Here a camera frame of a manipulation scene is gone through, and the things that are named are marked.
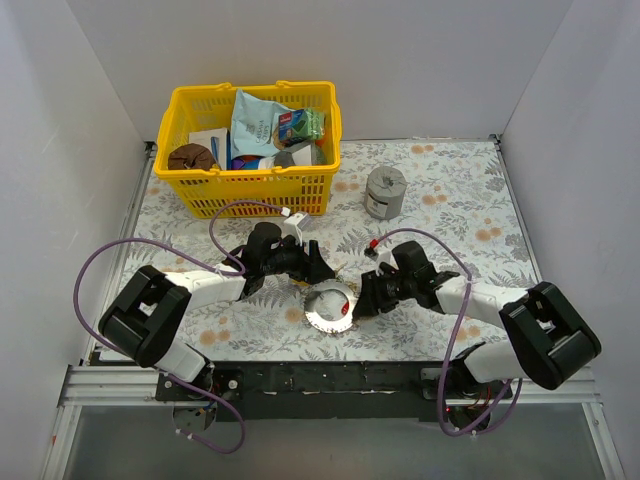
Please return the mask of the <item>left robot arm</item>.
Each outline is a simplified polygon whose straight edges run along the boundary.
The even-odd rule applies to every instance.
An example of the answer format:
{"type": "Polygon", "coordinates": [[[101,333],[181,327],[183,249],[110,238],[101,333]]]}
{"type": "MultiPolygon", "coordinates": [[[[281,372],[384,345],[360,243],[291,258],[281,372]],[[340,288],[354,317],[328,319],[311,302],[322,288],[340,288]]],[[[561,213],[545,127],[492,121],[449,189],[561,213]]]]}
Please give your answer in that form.
{"type": "Polygon", "coordinates": [[[103,314],[98,331],[138,366],[173,375],[188,398],[200,400],[211,392],[213,377],[205,369],[207,357],[177,338],[183,317],[214,303],[244,300],[271,275],[309,285],[336,277],[317,241],[259,222],[245,244],[216,266],[172,274],[151,265],[138,269],[103,314]]]}

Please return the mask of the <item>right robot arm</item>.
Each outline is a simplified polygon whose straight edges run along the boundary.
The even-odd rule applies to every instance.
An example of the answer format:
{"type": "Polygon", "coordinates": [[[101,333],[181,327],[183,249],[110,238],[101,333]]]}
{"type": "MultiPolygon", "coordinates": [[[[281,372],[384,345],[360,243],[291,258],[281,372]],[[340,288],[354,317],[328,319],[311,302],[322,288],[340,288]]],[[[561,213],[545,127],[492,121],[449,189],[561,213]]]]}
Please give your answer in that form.
{"type": "Polygon", "coordinates": [[[450,361],[445,386],[464,397],[479,395],[491,382],[520,378],[555,390],[602,351],[594,331],[550,282],[529,289],[472,284],[457,272],[437,271],[415,241],[391,255],[393,264],[379,262],[362,274],[354,319],[414,300],[427,310],[462,314],[506,332],[506,340],[480,342],[450,361]]]}

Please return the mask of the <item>yellow plastic shopping basket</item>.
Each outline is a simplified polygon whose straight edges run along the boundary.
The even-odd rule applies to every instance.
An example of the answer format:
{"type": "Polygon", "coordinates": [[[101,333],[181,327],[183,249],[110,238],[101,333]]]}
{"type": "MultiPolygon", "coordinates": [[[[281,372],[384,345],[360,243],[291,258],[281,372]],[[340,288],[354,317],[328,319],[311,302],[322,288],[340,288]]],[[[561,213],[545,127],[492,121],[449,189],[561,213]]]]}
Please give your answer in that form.
{"type": "Polygon", "coordinates": [[[298,109],[311,107],[325,114],[321,149],[326,165],[266,170],[171,170],[169,154],[188,143],[192,132],[231,125],[237,87],[229,82],[181,86],[172,92],[157,136],[155,175],[179,196],[193,216],[210,219],[223,206],[248,199],[285,206],[311,215],[326,212],[331,183],[341,166],[341,111],[330,81],[285,81],[241,89],[261,100],[298,109]]]}

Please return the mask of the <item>floral table mat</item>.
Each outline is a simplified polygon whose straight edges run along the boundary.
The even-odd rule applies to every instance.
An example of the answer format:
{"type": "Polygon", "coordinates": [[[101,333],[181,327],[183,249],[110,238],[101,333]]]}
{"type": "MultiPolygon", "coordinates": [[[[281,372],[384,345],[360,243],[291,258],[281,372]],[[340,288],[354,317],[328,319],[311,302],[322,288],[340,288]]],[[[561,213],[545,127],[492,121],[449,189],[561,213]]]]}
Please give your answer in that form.
{"type": "MultiPolygon", "coordinates": [[[[250,219],[199,220],[166,182],[149,174],[122,278],[148,264],[177,273],[216,263],[221,250],[242,244],[253,225],[250,219]]],[[[310,236],[339,277],[357,288],[372,268],[364,248],[380,235],[387,247],[417,241],[438,270],[469,270],[479,283],[531,287],[539,280],[492,141],[343,143],[327,210],[313,219],[310,236]],[[391,220],[373,218],[364,208],[367,178],[379,166],[394,167],[407,180],[401,213],[391,220]]],[[[439,360],[447,349],[505,339],[490,324],[458,321],[413,301],[328,335],[307,322],[304,296],[286,276],[271,276],[245,301],[190,312],[179,336],[221,361],[439,360]]]]}

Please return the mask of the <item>white blue box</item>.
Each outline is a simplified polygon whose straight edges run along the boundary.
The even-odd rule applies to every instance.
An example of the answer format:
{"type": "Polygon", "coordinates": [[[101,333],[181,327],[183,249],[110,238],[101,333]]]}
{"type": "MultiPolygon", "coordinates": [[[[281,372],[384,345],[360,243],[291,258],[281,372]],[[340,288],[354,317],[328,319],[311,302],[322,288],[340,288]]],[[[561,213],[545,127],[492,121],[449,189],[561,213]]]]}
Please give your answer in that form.
{"type": "Polygon", "coordinates": [[[226,170],[230,154],[230,133],[227,128],[217,128],[189,133],[189,142],[206,147],[218,168],[226,170]]]}

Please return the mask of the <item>brown round pouch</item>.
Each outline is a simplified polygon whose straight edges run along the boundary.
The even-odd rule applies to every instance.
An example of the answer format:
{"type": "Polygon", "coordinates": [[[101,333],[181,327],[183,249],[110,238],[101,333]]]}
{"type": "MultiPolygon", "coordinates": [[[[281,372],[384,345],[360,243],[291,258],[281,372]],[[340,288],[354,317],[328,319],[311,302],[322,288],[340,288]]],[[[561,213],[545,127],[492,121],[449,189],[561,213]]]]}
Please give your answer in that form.
{"type": "Polygon", "coordinates": [[[168,156],[169,170],[204,170],[216,166],[212,152],[199,144],[189,143],[172,151],[168,156]]]}

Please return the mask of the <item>light blue chips bag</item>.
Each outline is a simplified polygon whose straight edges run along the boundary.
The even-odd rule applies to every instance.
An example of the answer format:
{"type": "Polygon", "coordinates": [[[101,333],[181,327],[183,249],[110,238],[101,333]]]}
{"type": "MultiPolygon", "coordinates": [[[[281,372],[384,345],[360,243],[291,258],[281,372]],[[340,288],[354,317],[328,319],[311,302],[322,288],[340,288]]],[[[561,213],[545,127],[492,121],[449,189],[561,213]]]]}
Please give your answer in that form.
{"type": "Polygon", "coordinates": [[[261,100],[238,89],[231,117],[231,158],[275,155],[279,148],[273,135],[278,130],[279,117],[288,112],[291,109],[280,103],[261,100]]]}

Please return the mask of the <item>blue green sponge pack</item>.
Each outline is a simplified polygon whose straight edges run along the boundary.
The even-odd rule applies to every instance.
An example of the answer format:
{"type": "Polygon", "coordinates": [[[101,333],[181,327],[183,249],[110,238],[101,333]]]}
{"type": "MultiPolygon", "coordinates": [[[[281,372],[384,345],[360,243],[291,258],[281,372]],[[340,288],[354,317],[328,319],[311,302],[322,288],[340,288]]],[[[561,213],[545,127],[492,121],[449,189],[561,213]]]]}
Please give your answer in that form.
{"type": "Polygon", "coordinates": [[[278,118],[277,133],[285,147],[321,140],[325,135],[325,114],[312,108],[285,112],[278,118]]]}

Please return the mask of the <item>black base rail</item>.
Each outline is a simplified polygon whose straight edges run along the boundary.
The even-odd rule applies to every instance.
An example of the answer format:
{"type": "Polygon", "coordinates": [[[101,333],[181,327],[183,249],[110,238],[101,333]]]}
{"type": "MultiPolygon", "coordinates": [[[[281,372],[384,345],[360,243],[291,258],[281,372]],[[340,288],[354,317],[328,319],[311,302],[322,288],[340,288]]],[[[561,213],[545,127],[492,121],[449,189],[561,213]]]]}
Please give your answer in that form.
{"type": "Polygon", "coordinates": [[[225,361],[197,387],[222,397],[246,420],[436,420],[440,361],[225,361]]]}

